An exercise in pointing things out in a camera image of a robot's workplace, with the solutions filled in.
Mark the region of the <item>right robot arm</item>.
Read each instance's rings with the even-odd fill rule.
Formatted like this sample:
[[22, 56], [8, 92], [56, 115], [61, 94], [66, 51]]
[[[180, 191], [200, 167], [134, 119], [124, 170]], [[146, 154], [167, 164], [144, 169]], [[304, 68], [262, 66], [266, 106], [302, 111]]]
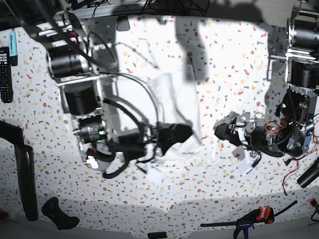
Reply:
[[[48, 72], [60, 91], [63, 111], [72, 115], [83, 162], [101, 171], [103, 178], [112, 179], [136, 160], [146, 164], [145, 174], [158, 178], [152, 163], [173, 145], [189, 139], [192, 128], [159, 120], [151, 125], [105, 97], [102, 82], [112, 77], [117, 58], [105, 41], [94, 44], [99, 35], [86, 31], [72, 12], [70, 1], [7, 0], [5, 4], [26, 33], [46, 49]], [[109, 51], [110, 61], [97, 59], [101, 50]], [[112, 133], [107, 126], [106, 105], [126, 114], [137, 131], [119, 136]]]

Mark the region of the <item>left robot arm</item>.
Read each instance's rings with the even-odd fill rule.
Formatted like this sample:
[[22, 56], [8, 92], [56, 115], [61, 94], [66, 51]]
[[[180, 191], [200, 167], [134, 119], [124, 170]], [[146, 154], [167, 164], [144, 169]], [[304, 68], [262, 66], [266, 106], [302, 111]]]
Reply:
[[235, 146], [242, 146], [246, 162], [255, 167], [262, 153], [272, 157], [285, 154], [299, 157], [307, 153], [314, 131], [319, 94], [319, 2], [295, 1], [287, 22], [285, 82], [288, 86], [275, 115], [279, 122], [247, 130], [247, 121], [239, 117], [215, 128], [215, 135]]

